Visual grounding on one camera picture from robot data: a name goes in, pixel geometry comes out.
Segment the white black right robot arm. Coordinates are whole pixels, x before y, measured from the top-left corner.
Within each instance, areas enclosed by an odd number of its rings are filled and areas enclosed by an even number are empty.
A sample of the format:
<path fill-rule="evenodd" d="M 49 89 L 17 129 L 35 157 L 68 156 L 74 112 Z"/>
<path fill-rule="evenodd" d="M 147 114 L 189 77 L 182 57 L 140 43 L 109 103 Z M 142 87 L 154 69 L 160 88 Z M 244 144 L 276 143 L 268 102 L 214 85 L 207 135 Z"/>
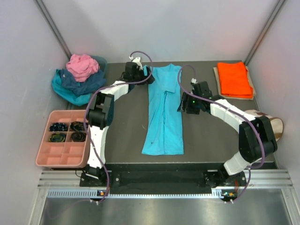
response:
<path fill-rule="evenodd" d="M 231 185 L 236 176 L 253 163 L 262 162 L 278 149 L 270 119 L 254 116 L 230 104 L 220 95 L 213 95 L 207 82 L 191 80 L 192 90 L 184 91 L 179 112 L 199 114 L 206 112 L 231 126 L 238 133 L 238 152 L 223 163 L 216 172 L 204 174 L 207 185 Z"/>

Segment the light blue t shirt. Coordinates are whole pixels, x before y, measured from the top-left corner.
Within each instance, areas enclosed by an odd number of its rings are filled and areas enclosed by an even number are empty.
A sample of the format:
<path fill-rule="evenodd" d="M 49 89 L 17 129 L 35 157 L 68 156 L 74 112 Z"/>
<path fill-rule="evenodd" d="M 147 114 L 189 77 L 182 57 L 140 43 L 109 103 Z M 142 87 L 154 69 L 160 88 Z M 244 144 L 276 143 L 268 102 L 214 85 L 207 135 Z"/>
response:
<path fill-rule="evenodd" d="M 148 86 L 148 131 L 142 154 L 183 155 L 182 115 L 177 111 L 181 97 L 177 81 L 180 66 L 155 67 L 155 81 Z"/>

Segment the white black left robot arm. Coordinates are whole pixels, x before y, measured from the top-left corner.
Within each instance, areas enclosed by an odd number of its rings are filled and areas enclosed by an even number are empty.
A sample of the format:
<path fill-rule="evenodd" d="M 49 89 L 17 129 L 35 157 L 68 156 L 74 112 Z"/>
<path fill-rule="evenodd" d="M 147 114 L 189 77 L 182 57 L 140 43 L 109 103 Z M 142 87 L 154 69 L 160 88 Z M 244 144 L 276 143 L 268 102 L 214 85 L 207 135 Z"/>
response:
<path fill-rule="evenodd" d="M 95 186 L 101 186 L 107 181 L 105 141 L 114 117 L 114 103 L 128 94 L 135 85 L 148 85 L 154 81 L 151 68 L 144 68 L 140 57 L 130 57 L 121 77 L 112 85 L 100 88 L 91 97 L 84 119 L 84 123 L 88 123 L 86 140 L 90 142 L 90 153 L 82 180 L 91 181 Z"/>

